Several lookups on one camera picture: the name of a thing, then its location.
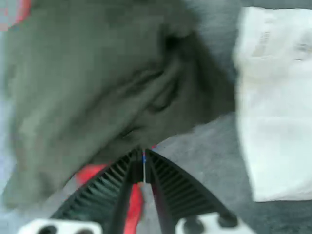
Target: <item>gray floor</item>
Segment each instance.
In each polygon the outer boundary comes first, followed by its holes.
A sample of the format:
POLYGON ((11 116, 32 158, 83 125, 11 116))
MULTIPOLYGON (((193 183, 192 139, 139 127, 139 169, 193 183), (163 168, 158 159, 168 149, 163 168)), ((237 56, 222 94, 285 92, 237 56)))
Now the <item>gray floor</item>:
MULTIPOLYGON (((241 6, 312 9, 311 0, 186 1, 200 16, 201 24, 198 30, 213 57, 231 80, 235 80, 231 51, 241 6)), ((12 169, 9 152, 4 149, 5 144, 0 145, 0 191, 12 169)), ((312 233, 312 202, 252 202, 248 177, 239 152, 234 115, 198 127, 192 133, 173 137, 160 144, 157 150, 201 181, 257 233, 312 233)), ((75 187, 74 181, 71 181, 64 191, 53 196, 46 204, 23 214, 14 211, 8 213, 0 206, 0 234, 15 234, 23 223, 35 217, 48 217, 75 187)), ((145 187, 144 193, 146 211, 139 224, 138 234, 159 234, 151 191, 145 187)))

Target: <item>red cloth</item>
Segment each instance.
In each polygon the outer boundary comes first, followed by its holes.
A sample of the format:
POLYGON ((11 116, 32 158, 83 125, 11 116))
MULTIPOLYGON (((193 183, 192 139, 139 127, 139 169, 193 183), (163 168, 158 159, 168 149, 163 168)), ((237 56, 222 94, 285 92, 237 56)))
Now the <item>red cloth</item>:
MULTIPOLYGON (((88 165, 79 171, 76 175, 79 185, 86 183, 106 165, 88 165)), ((135 184, 132 187, 130 195, 130 204, 125 223, 124 234, 135 234, 137 225, 140 221, 143 207, 143 195, 139 185, 135 184)))

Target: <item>mounting hole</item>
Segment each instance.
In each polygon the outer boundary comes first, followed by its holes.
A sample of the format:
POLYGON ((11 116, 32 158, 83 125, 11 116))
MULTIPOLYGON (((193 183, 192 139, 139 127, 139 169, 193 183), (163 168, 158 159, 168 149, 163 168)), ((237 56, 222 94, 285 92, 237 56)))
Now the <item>mounting hole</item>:
POLYGON ((78 231, 76 234, 93 234, 93 231, 91 231, 90 229, 82 229, 78 231))
POLYGON ((56 234, 56 233, 57 229, 54 226, 46 226, 38 232, 38 234, 56 234))

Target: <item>gray fabric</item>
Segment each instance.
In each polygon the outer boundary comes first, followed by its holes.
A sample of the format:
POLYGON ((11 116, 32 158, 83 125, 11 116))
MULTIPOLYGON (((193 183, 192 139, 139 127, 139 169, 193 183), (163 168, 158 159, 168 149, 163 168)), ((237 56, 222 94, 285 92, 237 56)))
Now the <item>gray fabric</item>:
POLYGON ((36 0, 5 35, 10 140, 4 203, 28 206, 82 166, 151 147, 234 110, 180 0, 36 0))
MULTIPOLYGON (((156 151, 203 183, 256 233, 312 233, 312 201, 252 201, 234 114, 198 126, 191 133, 172 137, 158 145, 156 151)), ((145 186, 144 193, 146 207, 137 234, 159 234, 151 189, 145 186)))

